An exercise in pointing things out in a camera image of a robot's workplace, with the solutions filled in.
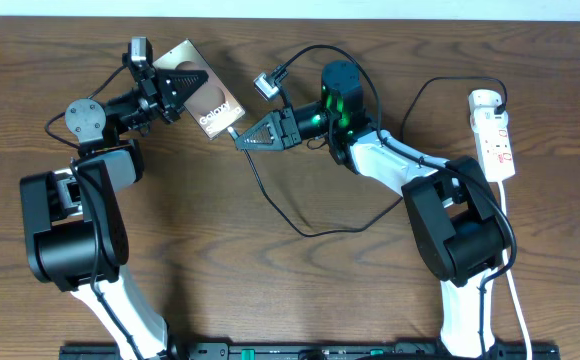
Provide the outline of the bronze Galaxy smartphone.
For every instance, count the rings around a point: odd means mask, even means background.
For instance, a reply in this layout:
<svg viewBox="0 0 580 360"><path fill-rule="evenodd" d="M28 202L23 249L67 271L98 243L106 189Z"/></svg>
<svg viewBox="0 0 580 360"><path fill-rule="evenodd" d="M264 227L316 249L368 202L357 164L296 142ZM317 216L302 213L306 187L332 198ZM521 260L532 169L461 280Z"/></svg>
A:
<svg viewBox="0 0 580 360"><path fill-rule="evenodd" d="M204 70L208 80L185 102L185 107L209 139L217 138L246 112L190 39L158 58L166 70Z"/></svg>

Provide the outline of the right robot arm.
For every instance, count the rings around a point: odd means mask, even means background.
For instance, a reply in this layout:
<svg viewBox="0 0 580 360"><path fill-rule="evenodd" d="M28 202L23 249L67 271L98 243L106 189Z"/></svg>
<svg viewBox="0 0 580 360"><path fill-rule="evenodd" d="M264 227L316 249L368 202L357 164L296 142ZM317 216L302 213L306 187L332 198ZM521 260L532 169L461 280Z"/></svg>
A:
<svg viewBox="0 0 580 360"><path fill-rule="evenodd" d="M510 222L475 159L428 156L382 128L364 104L361 83L368 78L353 60L329 63L319 100L298 108L286 102L235 134L235 145L242 152L284 151L321 137L337 164L398 194L418 252L441 283L446 354L486 359L495 346L489 287L509 267L503 252L516 247Z"/></svg>

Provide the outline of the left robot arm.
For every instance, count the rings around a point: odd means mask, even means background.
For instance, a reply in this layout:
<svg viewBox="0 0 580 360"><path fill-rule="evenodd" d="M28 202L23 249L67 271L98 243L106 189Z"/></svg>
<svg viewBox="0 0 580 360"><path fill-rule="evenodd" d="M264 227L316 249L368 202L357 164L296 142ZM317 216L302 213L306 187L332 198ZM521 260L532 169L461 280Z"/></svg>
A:
<svg viewBox="0 0 580 360"><path fill-rule="evenodd" d="M186 359L167 321L147 302L127 262L129 241L116 199L137 183L144 162L137 140L121 134L147 131L156 119L173 123L185 101L208 79L203 70L161 70L127 64L135 86L101 103L78 99L60 113L78 151L65 169L20 181L24 242L29 267L83 302L104 325L111 345L64 345L62 359Z"/></svg>

